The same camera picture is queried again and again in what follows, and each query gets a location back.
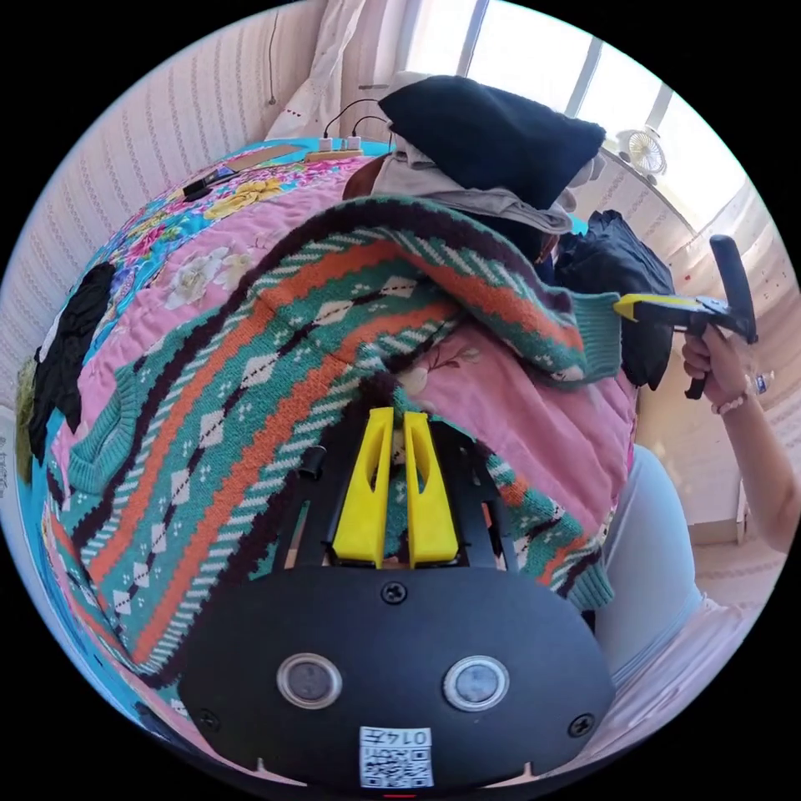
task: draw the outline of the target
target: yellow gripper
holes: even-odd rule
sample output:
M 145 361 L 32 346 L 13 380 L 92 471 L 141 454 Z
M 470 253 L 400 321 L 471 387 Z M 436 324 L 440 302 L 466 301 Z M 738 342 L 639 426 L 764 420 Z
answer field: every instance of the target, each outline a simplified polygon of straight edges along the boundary
M 393 419 L 391 408 L 370 411 L 334 536 L 342 562 L 382 566 Z M 447 564 L 456 559 L 458 542 L 428 415 L 406 412 L 403 422 L 410 567 Z

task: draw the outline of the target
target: hand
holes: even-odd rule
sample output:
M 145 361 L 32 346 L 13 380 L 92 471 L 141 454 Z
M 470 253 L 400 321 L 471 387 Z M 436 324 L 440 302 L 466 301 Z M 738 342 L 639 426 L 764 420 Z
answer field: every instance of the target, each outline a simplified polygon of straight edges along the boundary
M 748 387 L 743 363 L 731 342 L 714 326 L 707 325 L 702 337 L 684 335 L 684 372 L 690 378 L 703 378 L 703 394 L 715 405 L 739 398 Z

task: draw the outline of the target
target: screw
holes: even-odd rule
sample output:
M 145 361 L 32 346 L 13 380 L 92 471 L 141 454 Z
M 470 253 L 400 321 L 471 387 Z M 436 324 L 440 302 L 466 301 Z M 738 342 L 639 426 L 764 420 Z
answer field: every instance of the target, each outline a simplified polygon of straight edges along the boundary
M 386 603 L 403 603 L 406 600 L 406 588 L 400 582 L 387 582 L 381 588 L 381 599 Z
M 567 727 L 567 733 L 571 737 L 584 737 L 585 735 L 589 734 L 592 731 L 592 727 L 595 725 L 595 718 L 589 714 L 579 715 L 571 724 Z
M 210 729 L 212 732 L 219 731 L 219 718 L 208 709 L 200 710 L 199 720 L 207 729 Z

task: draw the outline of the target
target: windowsill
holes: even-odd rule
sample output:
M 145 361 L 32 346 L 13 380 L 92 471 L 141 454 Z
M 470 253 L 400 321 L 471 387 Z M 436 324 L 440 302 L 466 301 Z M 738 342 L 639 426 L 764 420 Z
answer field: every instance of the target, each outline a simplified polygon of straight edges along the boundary
M 657 177 L 657 185 L 654 186 L 650 181 L 648 181 L 643 175 L 640 175 L 638 171 L 633 168 L 630 164 L 627 164 L 620 156 L 617 155 L 617 144 L 612 139 L 607 139 L 601 148 L 603 151 L 603 155 L 606 159 L 609 159 L 610 162 L 613 164 L 623 167 L 628 170 L 631 175 L 633 175 L 641 184 L 648 187 L 660 200 L 665 203 L 665 205 L 687 226 L 688 230 L 692 232 L 693 237 L 698 236 L 698 229 L 696 226 L 690 222 L 693 219 L 693 213 L 679 200 L 675 194 L 673 194 L 670 189 L 666 186 L 663 186 L 659 183 L 659 178 Z

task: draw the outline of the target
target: light blue pants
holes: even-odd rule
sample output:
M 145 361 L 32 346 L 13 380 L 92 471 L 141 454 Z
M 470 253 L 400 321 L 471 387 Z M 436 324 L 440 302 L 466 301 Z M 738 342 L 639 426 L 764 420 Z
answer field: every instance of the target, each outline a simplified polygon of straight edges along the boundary
M 690 534 L 676 488 L 650 451 L 634 461 L 603 545 L 614 600 L 595 633 L 620 688 L 681 631 L 698 609 Z

